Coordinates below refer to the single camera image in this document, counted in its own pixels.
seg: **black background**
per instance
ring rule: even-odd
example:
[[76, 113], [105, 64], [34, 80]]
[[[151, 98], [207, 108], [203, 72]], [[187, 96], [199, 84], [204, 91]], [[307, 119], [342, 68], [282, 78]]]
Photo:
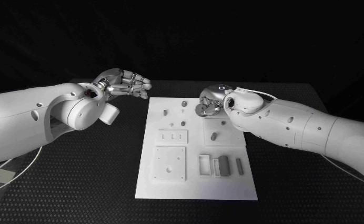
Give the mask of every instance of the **black background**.
[[362, 120], [362, 0], [1, 0], [0, 92], [92, 78], [308, 83]]

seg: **robotic hand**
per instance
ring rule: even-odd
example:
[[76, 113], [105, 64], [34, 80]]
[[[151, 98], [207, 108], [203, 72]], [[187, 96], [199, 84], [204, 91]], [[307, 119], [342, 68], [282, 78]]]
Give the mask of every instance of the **robotic hand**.
[[200, 92], [199, 116], [223, 109], [233, 127], [272, 144], [319, 153], [364, 174], [364, 123], [327, 115], [295, 102], [242, 88], [212, 85]]
[[150, 88], [147, 78], [113, 68], [90, 83], [0, 94], [0, 161], [48, 144], [66, 132], [86, 129], [98, 118], [109, 125], [118, 109], [106, 102], [119, 95], [145, 99]]

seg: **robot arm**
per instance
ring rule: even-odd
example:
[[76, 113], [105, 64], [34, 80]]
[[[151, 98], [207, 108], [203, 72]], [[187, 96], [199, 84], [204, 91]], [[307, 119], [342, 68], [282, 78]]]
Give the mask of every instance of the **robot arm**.
[[96, 119], [112, 123], [119, 95], [147, 98], [150, 80], [118, 68], [90, 83], [60, 84], [0, 94], [0, 161], [14, 158], [61, 134], [86, 129]]
[[223, 109], [233, 127], [272, 144], [319, 153], [364, 174], [364, 123], [327, 115], [291, 101], [267, 101], [255, 92], [209, 86], [200, 93], [196, 114]]

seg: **white cable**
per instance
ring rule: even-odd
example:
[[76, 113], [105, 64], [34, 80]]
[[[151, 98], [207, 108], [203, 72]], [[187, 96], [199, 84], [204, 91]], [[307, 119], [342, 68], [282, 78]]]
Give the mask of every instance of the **white cable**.
[[20, 175], [24, 173], [24, 171], [28, 169], [28, 167], [31, 166], [31, 164], [33, 164], [33, 162], [34, 162], [34, 160], [35, 160], [35, 158], [37, 158], [37, 156], [38, 156], [40, 151], [41, 151], [41, 147], [38, 148], [38, 151], [37, 151], [37, 154], [35, 154], [35, 157], [34, 157], [31, 163], [27, 165], [27, 167], [25, 167], [24, 170], [18, 173], [18, 175], [17, 175], [5, 184], [2, 184], [2, 185], [0, 186], [0, 189], [1, 189], [5, 185], [8, 185], [8, 184], [20, 177]]
[[11, 161], [12, 159], [8, 159], [1, 165], [0, 165], [0, 169], [7, 165], [7, 163]]
[[264, 93], [264, 92], [261, 92], [261, 91], [254, 91], [254, 90], [248, 90], [248, 89], [243, 89], [243, 90], [245, 90], [245, 91], [251, 91], [251, 92], [258, 93], [258, 94], [264, 94], [264, 95], [267, 95], [269, 98], [277, 99], [272, 95], [269, 95], [269, 94], [267, 94], [267, 93]]
[[343, 170], [323, 155], [321, 155], [321, 157], [342, 170], [342, 171], [345, 171], [353, 178], [356, 178], [360, 182], [364, 182], [364, 180], [359, 178], [359, 177], [356, 177], [352, 173], [349, 173], [346, 170]]

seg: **black table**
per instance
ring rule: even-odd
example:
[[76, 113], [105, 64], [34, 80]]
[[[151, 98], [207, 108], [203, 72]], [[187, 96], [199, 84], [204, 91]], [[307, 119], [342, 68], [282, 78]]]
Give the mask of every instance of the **black table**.
[[[89, 80], [73, 79], [73, 83]], [[197, 97], [216, 82], [152, 81], [150, 97]], [[326, 112], [307, 84], [233, 83]], [[100, 121], [44, 146], [7, 189], [0, 223], [364, 223], [364, 183], [317, 155], [245, 133], [258, 201], [134, 199], [148, 101], [129, 96]], [[25, 156], [21, 169], [35, 150]]]

